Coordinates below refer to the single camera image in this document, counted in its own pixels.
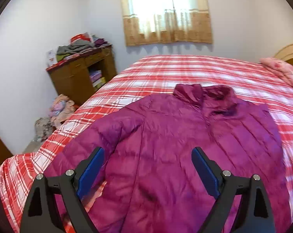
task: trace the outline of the jacket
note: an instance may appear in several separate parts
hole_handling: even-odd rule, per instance
[[[89,216],[99,232],[196,233],[214,203],[192,164],[201,147],[235,176],[259,174],[277,232],[291,224],[283,151],[266,105],[236,97],[227,86],[176,86],[153,94],[91,124],[60,152],[45,171],[57,176],[74,169],[95,147],[105,151],[96,184],[107,184]],[[60,214],[65,213],[57,199]],[[229,232],[238,208],[225,225]]]

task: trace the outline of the beige curtain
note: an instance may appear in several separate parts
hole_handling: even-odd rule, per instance
[[[126,46],[212,43],[207,0],[121,0]]]

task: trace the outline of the bed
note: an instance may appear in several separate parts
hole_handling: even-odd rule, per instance
[[[56,130],[36,153],[17,155],[0,167],[0,196],[5,214],[19,232],[23,206],[37,174],[44,172],[68,142],[95,120],[152,93],[172,93],[176,84],[227,85],[239,98],[266,103],[283,142],[293,221],[293,88],[261,64],[209,56],[145,57],[118,74]],[[91,206],[104,183],[85,204]]]

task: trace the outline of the metal bolt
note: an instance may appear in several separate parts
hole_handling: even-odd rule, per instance
[[[36,176],[36,178],[37,178],[38,180],[41,180],[43,177],[44,177],[44,175],[43,175],[42,173],[37,174],[37,176]]]
[[[260,177],[258,174],[253,175],[253,178],[254,178],[255,180],[260,180],[260,179],[261,179],[261,177]]]
[[[224,170],[222,173],[223,173],[223,175],[225,177],[230,177],[231,176],[231,172],[229,170]]]
[[[70,169],[66,171],[67,176],[72,176],[74,174],[74,170]]]

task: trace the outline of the pink pillow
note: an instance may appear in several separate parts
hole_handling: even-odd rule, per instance
[[[263,58],[260,62],[267,70],[281,78],[284,82],[293,87],[293,66],[289,63],[275,58]]]

